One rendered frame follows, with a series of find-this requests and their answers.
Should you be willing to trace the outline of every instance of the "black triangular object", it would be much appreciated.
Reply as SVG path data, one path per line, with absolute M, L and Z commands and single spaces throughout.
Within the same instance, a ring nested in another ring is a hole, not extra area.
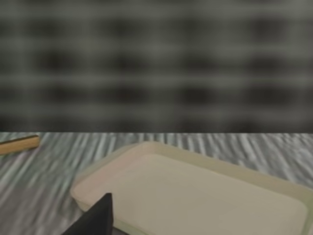
M 105 194 L 62 235 L 112 235 L 112 194 Z

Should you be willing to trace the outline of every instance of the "plaid background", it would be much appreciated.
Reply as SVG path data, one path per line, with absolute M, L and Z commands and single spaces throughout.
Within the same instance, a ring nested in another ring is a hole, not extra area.
M 0 130 L 313 131 L 312 10 L 0 0 Z

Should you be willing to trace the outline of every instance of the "beige tray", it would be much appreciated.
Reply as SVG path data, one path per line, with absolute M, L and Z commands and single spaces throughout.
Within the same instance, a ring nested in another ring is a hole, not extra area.
M 158 142 L 117 150 L 71 188 L 84 211 L 107 192 L 130 235 L 313 235 L 312 190 Z

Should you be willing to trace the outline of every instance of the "table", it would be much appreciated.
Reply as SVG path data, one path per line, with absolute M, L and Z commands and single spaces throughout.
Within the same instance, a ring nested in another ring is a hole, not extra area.
M 171 144 L 313 188 L 310 134 L 0 133 L 0 141 L 33 134 L 40 135 L 40 147 L 0 157 L 0 234 L 60 235 L 82 214 L 69 195 L 75 175 L 141 141 Z

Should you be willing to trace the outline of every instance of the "wooden stick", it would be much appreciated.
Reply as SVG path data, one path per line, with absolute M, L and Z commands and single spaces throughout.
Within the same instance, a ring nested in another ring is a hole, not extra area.
M 0 155 L 22 151 L 39 146 L 40 138 L 37 135 L 0 142 Z

